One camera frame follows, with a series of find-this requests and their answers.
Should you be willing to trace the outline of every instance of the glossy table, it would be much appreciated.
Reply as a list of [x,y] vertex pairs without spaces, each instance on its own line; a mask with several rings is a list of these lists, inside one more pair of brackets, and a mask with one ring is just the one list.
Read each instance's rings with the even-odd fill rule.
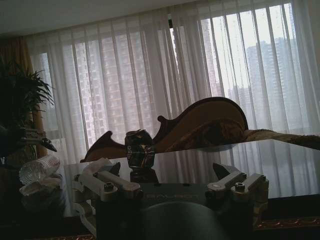
[[[110,161],[120,163],[120,177],[130,181],[132,170],[127,159]],[[218,180],[213,163],[234,166],[247,175],[264,174],[269,179],[269,206],[263,215],[266,222],[261,229],[320,226],[320,151],[277,140],[261,140],[158,153],[153,169],[159,183],[207,184]],[[35,226],[30,234],[43,237],[46,233],[48,236],[62,236],[88,232],[72,207],[72,181],[88,164],[60,167],[63,179],[61,198],[55,206],[63,203],[63,214],[51,208],[55,217],[48,223],[50,225],[42,224],[37,233],[37,225],[30,223],[28,228]],[[32,213],[28,214],[30,219],[35,219]]]

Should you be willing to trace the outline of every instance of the screw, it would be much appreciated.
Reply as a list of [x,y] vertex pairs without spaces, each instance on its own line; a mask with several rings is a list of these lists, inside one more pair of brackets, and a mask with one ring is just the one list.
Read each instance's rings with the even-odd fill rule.
[[243,192],[245,190],[245,185],[243,183],[241,183],[241,182],[237,182],[235,184],[235,190],[237,192]]
[[135,191],[135,193],[134,193],[135,199],[142,199],[143,196],[144,196],[144,191],[142,191],[141,189]]
[[104,190],[106,192],[109,192],[111,191],[112,189],[114,189],[114,184],[112,182],[107,182],[105,185],[104,185]]
[[80,176],[80,174],[77,174],[77,175],[74,176],[74,180],[75,180],[76,182],[79,181],[79,176]]
[[214,193],[212,192],[212,191],[206,191],[205,193],[204,193],[204,195],[205,195],[205,197],[207,198],[207,199],[213,199],[214,198]]

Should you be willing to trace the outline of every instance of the curtain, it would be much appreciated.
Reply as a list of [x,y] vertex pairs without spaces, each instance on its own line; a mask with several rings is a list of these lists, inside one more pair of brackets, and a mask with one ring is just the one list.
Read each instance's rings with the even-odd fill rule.
[[79,162],[109,130],[119,143],[132,130],[154,136],[157,116],[170,114],[166,9],[32,35],[28,46],[35,69],[52,85],[44,128],[65,163]]
[[183,83],[177,101],[223,96],[240,105],[250,129],[318,134],[319,76],[305,5],[217,0],[171,7]]
[[32,64],[53,87],[47,135],[76,163],[108,130],[119,143],[139,128],[154,137],[157,116],[211,96],[239,104],[250,129],[317,134],[307,12],[303,0],[197,1],[31,35]]
[[[5,63],[15,61],[24,70],[29,70],[30,72],[33,71],[27,42],[23,36],[1,40],[0,57]],[[31,118],[33,119],[35,128],[43,131],[44,127],[41,112],[33,112]],[[36,146],[36,152],[38,157],[47,155],[47,149],[40,145]]]

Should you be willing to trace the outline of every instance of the brown drape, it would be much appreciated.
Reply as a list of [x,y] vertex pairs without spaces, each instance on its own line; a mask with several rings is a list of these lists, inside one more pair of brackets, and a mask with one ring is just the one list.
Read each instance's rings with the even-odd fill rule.
[[[28,69],[30,72],[33,72],[27,42],[23,36],[2,39],[0,41],[0,56],[2,56],[5,63],[15,60],[16,63],[21,65],[24,70]],[[33,112],[32,118],[35,128],[43,131],[44,126],[42,123],[41,112]],[[38,158],[48,154],[47,149],[41,145],[36,146],[36,152]]]

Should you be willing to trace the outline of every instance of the upholstered cushion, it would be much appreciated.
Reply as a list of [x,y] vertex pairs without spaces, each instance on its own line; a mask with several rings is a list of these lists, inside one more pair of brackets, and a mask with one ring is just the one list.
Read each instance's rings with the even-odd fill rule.
[[243,133],[244,129],[237,121],[215,119],[186,133],[165,152],[238,143],[243,139]]
[[290,144],[320,150],[320,137],[316,135],[296,135],[279,133],[267,129],[245,130],[242,142],[274,139]]

